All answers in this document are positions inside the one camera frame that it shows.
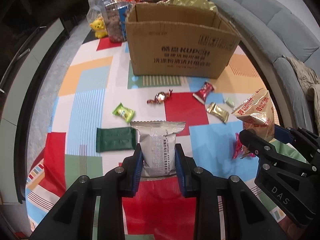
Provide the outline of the person's right hand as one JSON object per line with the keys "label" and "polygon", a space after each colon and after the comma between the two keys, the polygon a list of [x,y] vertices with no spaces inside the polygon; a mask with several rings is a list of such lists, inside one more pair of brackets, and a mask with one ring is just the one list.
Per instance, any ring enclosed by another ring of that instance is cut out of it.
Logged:
{"label": "person's right hand", "polygon": [[307,227],[297,226],[288,216],[278,222],[279,226],[286,233],[288,239],[298,240],[306,231]]}

